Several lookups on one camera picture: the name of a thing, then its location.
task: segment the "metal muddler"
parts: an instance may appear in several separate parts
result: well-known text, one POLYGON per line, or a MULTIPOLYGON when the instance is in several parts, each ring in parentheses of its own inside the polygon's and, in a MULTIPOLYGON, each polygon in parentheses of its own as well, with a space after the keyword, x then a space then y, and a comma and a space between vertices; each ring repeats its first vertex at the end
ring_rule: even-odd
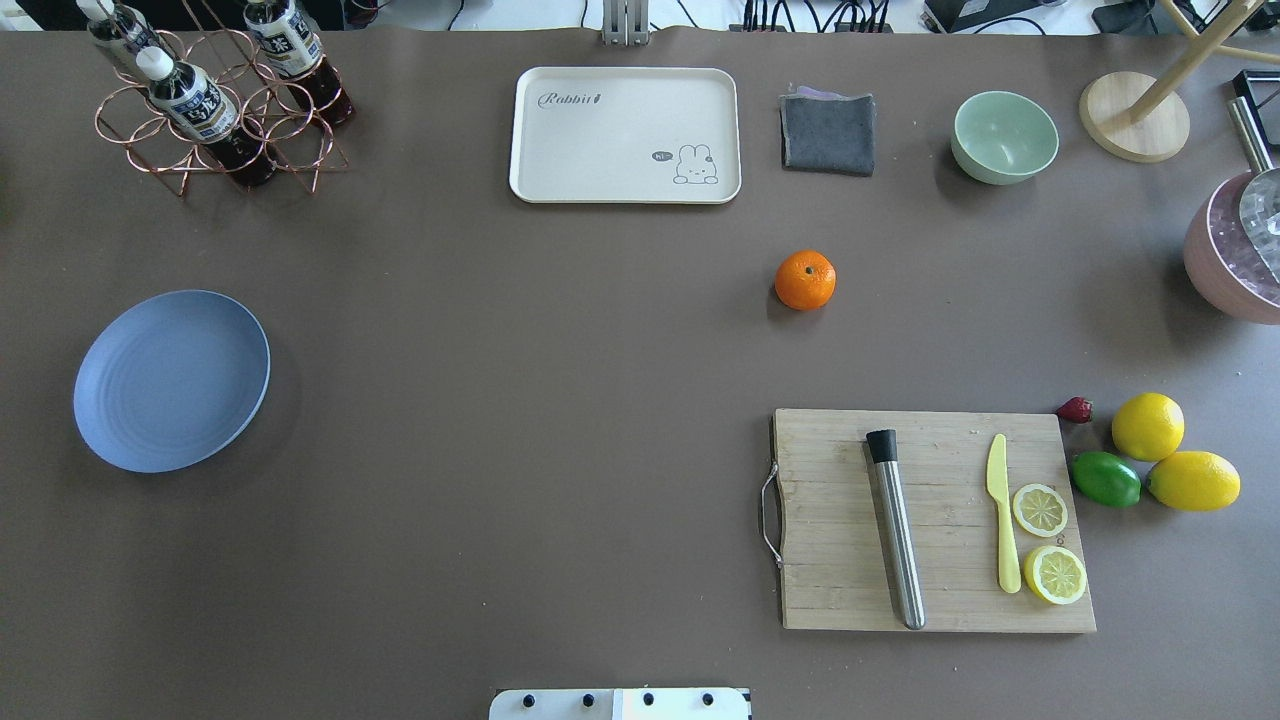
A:
POLYGON ((920 592, 920 573, 915 566, 915 546, 911 544, 911 524, 906 518, 902 477, 897 471, 897 433, 867 433, 867 445, 870 446, 881 496, 884 498, 884 523, 888 527, 888 548, 893 559, 893 580, 897 584, 902 624, 919 630, 924 626, 924 594, 920 592))

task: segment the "folded cloth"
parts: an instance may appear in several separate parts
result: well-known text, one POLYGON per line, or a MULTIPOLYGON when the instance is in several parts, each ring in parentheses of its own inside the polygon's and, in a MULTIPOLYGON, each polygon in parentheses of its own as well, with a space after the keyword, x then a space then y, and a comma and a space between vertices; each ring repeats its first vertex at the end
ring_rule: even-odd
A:
POLYGON ((782 164, 797 170, 870 176, 876 169, 876 99, 800 86, 782 105, 782 164))

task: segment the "blue plate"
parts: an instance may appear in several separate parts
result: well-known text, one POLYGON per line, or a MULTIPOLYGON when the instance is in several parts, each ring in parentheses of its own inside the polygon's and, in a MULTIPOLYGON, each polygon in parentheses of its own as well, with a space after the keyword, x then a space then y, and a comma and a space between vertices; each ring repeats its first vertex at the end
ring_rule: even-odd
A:
POLYGON ((270 374, 266 333, 243 305, 205 290, 157 295, 88 348, 76 377, 76 424, 111 465, 177 470, 236 439, 270 374))

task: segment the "soda bottle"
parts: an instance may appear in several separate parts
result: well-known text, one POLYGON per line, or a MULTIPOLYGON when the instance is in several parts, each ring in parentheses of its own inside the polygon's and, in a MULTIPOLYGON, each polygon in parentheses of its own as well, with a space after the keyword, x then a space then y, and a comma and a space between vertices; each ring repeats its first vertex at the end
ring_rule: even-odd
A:
POLYGON ((204 145, 232 179, 253 187, 271 178, 275 151, 241 127, 236 101, 202 68, 174 60, 159 47, 145 47, 138 53, 138 69, 151 79, 151 104, 204 145))
POLYGON ((122 73, 131 77, 138 74, 134 56, 143 47, 159 47, 174 56, 169 44, 133 8, 113 0, 76 0, 76 4, 88 18, 87 29, 93 36, 93 44, 122 73))
POLYGON ((334 127, 351 118, 356 106, 324 55, 320 37, 307 24, 293 0, 248 0, 244 5, 244 24, 275 72, 311 95, 308 101, 297 87, 288 86, 302 108, 315 102, 316 113, 334 127))

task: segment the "pink bowl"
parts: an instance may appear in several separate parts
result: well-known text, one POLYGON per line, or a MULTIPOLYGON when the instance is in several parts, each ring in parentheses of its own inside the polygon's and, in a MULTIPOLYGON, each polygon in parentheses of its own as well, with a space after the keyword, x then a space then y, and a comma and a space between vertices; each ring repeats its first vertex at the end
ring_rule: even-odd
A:
POLYGON ((1215 307, 1242 320, 1280 325, 1280 283, 1240 225, 1239 201, 1253 179, 1243 173, 1217 186, 1187 229, 1183 263, 1192 284, 1215 307))

